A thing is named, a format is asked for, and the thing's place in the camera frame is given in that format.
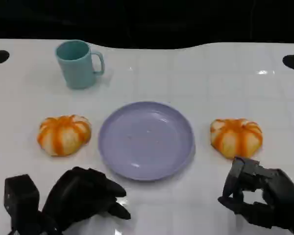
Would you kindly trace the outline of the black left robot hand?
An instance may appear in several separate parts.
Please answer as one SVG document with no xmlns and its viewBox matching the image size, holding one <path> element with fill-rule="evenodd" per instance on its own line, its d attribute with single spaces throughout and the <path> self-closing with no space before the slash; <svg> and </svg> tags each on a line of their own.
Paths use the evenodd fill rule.
<svg viewBox="0 0 294 235">
<path fill-rule="evenodd" d="M 74 167 L 66 171 L 52 187 L 42 209 L 61 231 L 97 214 L 108 213 L 130 220 L 129 211 L 117 202 L 125 189 L 94 169 Z"/>
</svg>

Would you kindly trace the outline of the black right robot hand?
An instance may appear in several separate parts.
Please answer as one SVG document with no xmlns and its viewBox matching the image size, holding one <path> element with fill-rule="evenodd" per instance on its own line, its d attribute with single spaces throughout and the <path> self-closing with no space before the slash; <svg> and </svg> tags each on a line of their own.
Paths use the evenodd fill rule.
<svg viewBox="0 0 294 235">
<path fill-rule="evenodd" d="M 244 191 L 258 189 L 264 203 L 244 202 Z M 264 168 L 259 161 L 235 157 L 218 201 L 250 224 L 279 227 L 294 234 L 294 183 L 281 169 Z"/>
</svg>

